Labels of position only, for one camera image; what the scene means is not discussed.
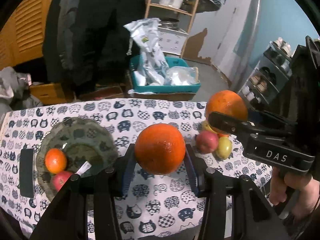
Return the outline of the person's right hand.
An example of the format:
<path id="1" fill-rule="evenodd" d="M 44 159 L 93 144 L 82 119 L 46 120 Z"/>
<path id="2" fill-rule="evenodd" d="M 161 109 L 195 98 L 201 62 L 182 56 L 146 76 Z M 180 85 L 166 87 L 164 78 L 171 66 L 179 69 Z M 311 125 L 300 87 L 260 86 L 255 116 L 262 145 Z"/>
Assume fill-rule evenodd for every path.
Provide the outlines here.
<path id="1" fill-rule="evenodd" d="M 319 206 L 319 181 L 313 179 L 311 174 L 298 175 L 287 172 L 284 177 L 280 176 L 280 169 L 272 170 L 271 188 L 269 200 L 273 205 L 278 205 L 293 197 L 294 206 L 290 212 L 295 220 L 302 220 L 310 215 Z"/>

